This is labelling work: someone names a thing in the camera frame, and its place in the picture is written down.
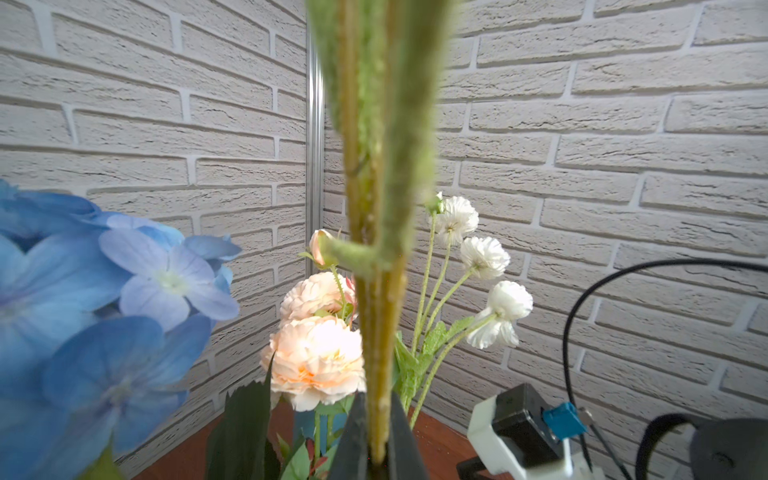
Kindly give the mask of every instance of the flower stem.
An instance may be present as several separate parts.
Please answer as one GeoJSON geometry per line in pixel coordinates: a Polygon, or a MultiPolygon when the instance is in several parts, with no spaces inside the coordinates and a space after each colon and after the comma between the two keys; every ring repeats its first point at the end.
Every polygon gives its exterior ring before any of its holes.
{"type": "Polygon", "coordinates": [[[432,295],[429,296],[429,302],[427,302],[427,308],[424,310],[424,317],[418,318],[416,320],[417,322],[416,326],[419,328],[417,331],[414,331],[413,333],[413,344],[416,346],[418,346],[419,342],[421,342],[421,334],[422,334],[421,326],[424,325],[424,320],[426,320],[427,315],[429,315],[429,309],[432,308],[432,303],[435,301],[435,297],[437,296],[437,291],[440,289],[440,285],[442,285],[442,281],[445,279],[445,271],[448,270],[448,261],[450,258],[451,258],[451,246],[448,245],[445,248],[445,259],[443,259],[442,261],[440,276],[437,277],[437,282],[435,283],[435,287],[432,289],[432,295]]]}
{"type": "MultiPolygon", "coordinates": [[[[422,281],[422,293],[419,295],[419,313],[416,314],[416,325],[414,329],[414,339],[418,339],[422,334],[422,327],[424,326],[424,320],[422,319],[422,313],[424,312],[424,299],[427,295],[427,285],[429,284],[429,267],[432,266],[432,251],[435,248],[435,212],[432,212],[432,225],[429,228],[429,250],[427,251],[427,265],[424,267],[424,280],[422,281]]],[[[411,353],[416,354],[417,342],[411,342],[411,353]]]]}
{"type": "Polygon", "coordinates": [[[315,462],[320,458],[320,412],[315,410],[315,462]]]}
{"type": "Polygon", "coordinates": [[[461,342],[470,332],[487,325],[495,318],[496,318],[496,315],[492,313],[491,315],[488,315],[487,317],[485,317],[485,319],[482,320],[480,323],[468,326],[462,332],[457,333],[456,336],[453,337],[453,340],[448,342],[448,345],[446,345],[445,348],[442,350],[442,352],[440,352],[440,356],[437,357],[435,364],[432,366],[432,369],[429,371],[429,376],[427,377],[427,380],[424,382],[424,387],[422,388],[422,394],[419,397],[419,403],[416,404],[416,408],[413,409],[413,414],[411,414],[411,429],[413,429],[413,426],[416,425],[416,419],[419,417],[419,412],[421,412],[422,410],[422,406],[424,405],[424,400],[427,398],[427,393],[429,393],[429,387],[432,386],[432,380],[435,378],[435,375],[437,375],[437,370],[440,368],[440,364],[442,363],[442,361],[448,355],[448,352],[453,347],[455,347],[457,343],[461,342]]]}
{"type": "Polygon", "coordinates": [[[432,324],[435,322],[435,318],[437,317],[437,313],[440,311],[442,306],[445,304],[445,302],[448,301],[449,298],[451,298],[451,295],[458,289],[467,279],[470,275],[472,275],[475,272],[474,268],[471,268],[467,270],[467,272],[462,276],[462,278],[458,279],[458,282],[454,286],[451,287],[451,289],[445,294],[445,296],[440,300],[440,303],[437,304],[435,309],[432,311],[432,316],[429,317],[429,323],[427,323],[427,328],[424,330],[424,333],[429,333],[429,329],[432,328],[432,324]]]}

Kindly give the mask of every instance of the blue connector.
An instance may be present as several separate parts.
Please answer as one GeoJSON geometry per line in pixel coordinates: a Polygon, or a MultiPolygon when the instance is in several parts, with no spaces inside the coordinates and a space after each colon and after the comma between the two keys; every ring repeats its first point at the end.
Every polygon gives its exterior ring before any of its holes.
{"type": "Polygon", "coordinates": [[[544,423],[558,439],[569,439],[587,431],[587,427],[578,418],[578,412],[573,403],[566,402],[556,409],[547,410],[542,414],[544,423]]]}

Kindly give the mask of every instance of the white pom-pom flower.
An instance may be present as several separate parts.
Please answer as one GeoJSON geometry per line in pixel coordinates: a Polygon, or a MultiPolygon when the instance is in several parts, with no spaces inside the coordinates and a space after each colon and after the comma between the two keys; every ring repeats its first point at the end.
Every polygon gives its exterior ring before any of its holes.
{"type": "Polygon", "coordinates": [[[505,345],[520,344],[515,333],[515,322],[528,316],[533,310],[533,296],[524,286],[503,280],[488,294],[488,305],[475,316],[478,322],[493,315],[494,319],[467,336],[467,342],[476,349],[485,349],[501,338],[505,345]]]}
{"type": "Polygon", "coordinates": [[[435,229],[446,247],[458,245],[467,233],[478,227],[478,211],[464,197],[442,201],[442,212],[435,218],[435,229]]]}
{"type": "Polygon", "coordinates": [[[498,240],[491,237],[465,239],[460,253],[464,267],[481,280],[501,276],[509,265],[509,254],[498,240]]]}

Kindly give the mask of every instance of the peach peony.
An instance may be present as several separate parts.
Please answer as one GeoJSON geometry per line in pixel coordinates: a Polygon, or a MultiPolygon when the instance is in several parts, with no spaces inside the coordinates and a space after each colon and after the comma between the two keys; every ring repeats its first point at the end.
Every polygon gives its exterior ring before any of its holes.
{"type": "Polygon", "coordinates": [[[297,412],[366,390],[360,331],[334,316],[285,324],[261,352],[264,369],[273,354],[272,392],[284,395],[297,412]]]}
{"type": "MultiPolygon", "coordinates": [[[[344,289],[347,302],[354,304],[355,290],[349,288],[349,284],[343,276],[339,276],[339,281],[344,289]]],[[[341,310],[342,302],[339,286],[336,285],[333,273],[316,273],[310,278],[298,282],[285,295],[283,304],[280,305],[280,325],[314,316],[317,310],[336,313],[341,310]]]]}

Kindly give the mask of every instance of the green fuzzy stem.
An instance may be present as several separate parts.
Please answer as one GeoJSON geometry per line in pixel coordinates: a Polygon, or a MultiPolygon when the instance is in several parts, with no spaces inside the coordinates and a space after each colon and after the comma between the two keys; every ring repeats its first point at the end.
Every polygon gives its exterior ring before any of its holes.
{"type": "MultiPolygon", "coordinates": [[[[427,265],[424,269],[424,280],[422,281],[422,292],[419,295],[419,313],[416,314],[416,327],[414,330],[413,338],[418,339],[422,334],[422,327],[424,326],[424,320],[422,319],[422,313],[424,312],[424,299],[427,295],[427,285],[429,284],[429,267],[432,266],[432,251],[435,247],[435,212],[432,212],[432,226],[429,228],[429,250],[427,251],[427,265]]],[[[416,354],[416,347],[419,346],[418,342],[412,342],[411,353],[416,354]]]]}
{"type": "Polygon", "coordinates": [[[458,282],[454,286],[451,287],[451,289],[445,294],[445,296],[440,300],[440,303],[437,304],[435,309],[432,311],[432,316],[429,317],[429,323],[427,323],[427,328],[425,330],[425,334],[429,333],[429,329],[432,328],[432,324],[435,322],[435,318],[437,318],[437,314],[442,308],[443,305],[445,305],[445,302],[448,301],[449,298],[451,298],[451,295],[458,289],[464,282],[467,281],[470,275],[472,275],[475,272],[474,268],[471,268],[467,270],[467,273],[465,273],[462,278],[458,279],[458,282]]]}
{"type": "Polygon", "coordinates": [[[496,315],[492,313],[477,325],[467,327],[467,329],[465,329],[463,332],[456,334],[456,336],[453,337],[453,340],[448,342],[448,345],[446,345],[445,348],[442,350],[442,352],[440,352],[440,356],[437,357],[435,364],[432,366],[432,370],[429,371],[429,376],[427,377],[427,380],[424,382],[424,387],[422,388],[422,394],[419,397],[419,403],[416,404],[416,408],[413,409],[413,414],[411,414],[411,429],[413,429],[413,426],[416,425],[416,419],[419,417],[419,412],[421,412],[422,410],[422,406],[424,405],[424,400],[427,398],[427,393],[429,393],[429,387],[432,386],[432,380],[435,379],[435,375],[437,375],[437,370],[440,368],[440,364],[442,364],[442,361],[448,355],[448,352],[450,352],[453,347],[455,347],[467,335],[469,335],[470,332],[473,332],[479,328],[482,328],[483,326],[488,325],[495,318],[496,318],[496,315]]]}

